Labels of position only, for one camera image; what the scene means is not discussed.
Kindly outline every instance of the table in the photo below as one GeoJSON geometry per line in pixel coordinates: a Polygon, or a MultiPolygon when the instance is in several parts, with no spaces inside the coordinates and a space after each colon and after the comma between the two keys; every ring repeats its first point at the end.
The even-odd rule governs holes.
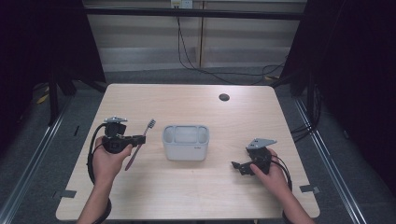
{"type": "Polygon", "coordinates": [[[94,130],[105,118],[127,118],[125,135],[141,134],[156,119],[128,171],[121,169],[108,219],[209,220],[281,217],[282,208],[256,176],[240,175],[231,161],[249,161],[245,146],[255,137],[271,145],[287,164],[293,193],[311,217],[319,215],[304,167],[274,90],[263,86],[109,85],[67,185],[75,198],[62,198],[56,216],[76,220],[92,190],[86,162],[94,130]],[[229,101],[219,96],[226,93],[229,101]],[[162,143],[169,124],[202,124],[210,141],[204,161],[169,161],[162,143]]]}

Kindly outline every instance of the hand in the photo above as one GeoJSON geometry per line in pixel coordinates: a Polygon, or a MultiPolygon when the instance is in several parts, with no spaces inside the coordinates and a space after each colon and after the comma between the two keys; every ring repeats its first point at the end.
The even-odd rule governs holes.
{"type": "Polygon", "coordinates": [[[122,152],[112,154],[105,150],[102,145],[102,137],[95,141],[95,152],[93,155],[93,174],[95,176],[95,184],[102,181],[113,181],[120,172],[122,162],[131,155],[132,145],[128,145],[122,152]]]}
{"type": "MultiPolygon", "coordinates": [[[[270,150],[273,156],[277,156],[271,148],[268,148],[268,150],[270,150]]],[[[279,162],[277,157],[272,157],[272,160],[279,162]]],[[[264,186],[276,197],[280,197],[285,192],[290,191],[282,169],[273,162],[271,162],[268,175],[265,175],[255,164],[250,164],[250,169],[260,179],[264,186]]]]}

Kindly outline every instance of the black cable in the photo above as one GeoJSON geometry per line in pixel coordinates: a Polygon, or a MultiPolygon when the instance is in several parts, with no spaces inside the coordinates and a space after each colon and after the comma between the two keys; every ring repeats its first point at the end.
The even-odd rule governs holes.
{"type": "Polygon", "coordinates": [[[317,127],[318,127],[318,122],[320,119],[320,115],[321,115],[321,102],[322,102],[322,97],[321,94],[318,90],[318,87],[315,87],[315,113],[313,116],[313,120],[310,123],[305,123],[304,125],[307,126],[302,128],[304,125],[300,126],[297,129],[294,129],[293,131],[291,131],[291,133],[300,133],[299,135],[295,135],[293,136],[294,138],[294,143],[299,142],[300,140],[304,139],[306,136],[308,136],[309,134],[311,134],[317,127]]]}
{"type": "MultiPolygon", "coordinates": [[[[91,140],[91,143],[90,143],[90,150],[88,151],[88,161],[87,161],[88,174],[90,175],[90,179],[91,179],[91,182],[93,184],[95,184],[95,176],[93,174],[93,164],[92,164],[92,162],[93,162],[93,154],[95,153],[96,149],[99,148],[103,144],[103,142],[102,142],[102,144],[97,146],[94,150],[92,150],[92,148],[93,148],[93,144],[95,142],[97,133],[103,127],[106,127],[106,125],[104,123],[102,123],[101,125],[99,125],[99,127],[96,128],[95,132],[93,133],[92,140],[91,140]]],[[[104,222],[106,220],[106,218],[110,215],[111,207],[112,207],[111,201],[110,201],[110,199],[108,199],[105,212],[98,219],[96,219],[93,222],[93,224],[104,222]]]]}
{"type": "Polygon", "coordinates": [[[290,191],[293,191],[293,186],[292,186],[292,182],[291,182],[291,176],[290,176],[289,169],[288,169],[288,167],[286,166],[285,162],[282,161],[282,163],[284,164],[284,166],[283,166],[282,164],[280,164],[279,162],[277,162],[277,161],[272,161],[272,160],[271,160],[271,162],[274,163],[274,164],[276,164],[277,166],[279,166],[279,167],[283,170],[283,172],[285,173],[286,178],[287,178],[288,187],[289,187],[290,191]]]}
{"type": "Polygon", "coordinates": [[[226,73],[224,73],[224,72],[222,72],[222,73],[211,73],[211,72],[208,72],[208,71],[206,71],[206,70],[196,68],[196,67],[191,63],[190,57],[189,57],[189,55],[188,55],[188,53],[187,53],[186,44],[185,44],[185,42],[184,42],[184,37],[183,37],[183,34],[182,34],[182,32],[181,32],[180,18],[179,18],[179,17],[177,17],[177,26],[178,26],[178,34],[177,34],[177,52],[178,52],[178,60],[179,60],[180,64],[181,64],[184,68],[186,68],[186,69],[188,69],[188,70],[197,71],[197,72],[200,72],[200,73],[203,73],[203,74],[207,74],[207,75],[213,76],[213,77],[215,77],[215,78],[217,78],[217,79],[219,79],[219,80],[221,80],[221,81],[224,81],[224,82],[226,82],[226,83],[233,84],[233,85],[245,85],[245,84],[239,84],[239,83],[231,82],[231,81],[226,80],[226,79],[224,79],[224,78],[222,78],[222,77],[219,77],[219,76],[217,76],[217,75],[235,75],[235,76],[261,77],[258,81],[255,81],[255,82],[253,82],[253,83],[248,84],[248,85],[252,86],[252,85],[256,85],[256,84],[262,82],[262,80],[264,79],[264,76],[265,76],[265,75],[271,74],[271,73],[275,72],[275,70],[277,70],[279,67],[283,67],[283,66],[284,66],[284,63],[266,65],[266,66],[264,66],[264,68],[262,69],[262,73],[261,73],[261,74],[231,73],[231,72],[230,72],[230,73],[228,73],[228,72],[226,72],[226,73]],[[180,39],[181,39],[181,42],[182,42],[182,44],[183,44],[184,54],[186,55],[186,58],[187,58],[187,61],[188,61],[189,65],[190,65],[190,67],[186,66],[186,65],[181,61],[181,54],[180,54],[180,39]],[[276,68],[273,69],[273,70],[271,70],[271,71],[269,71],[269,72],[264,73],[265,68],[270,67],[270,66],[275,66],[276,68]]]}

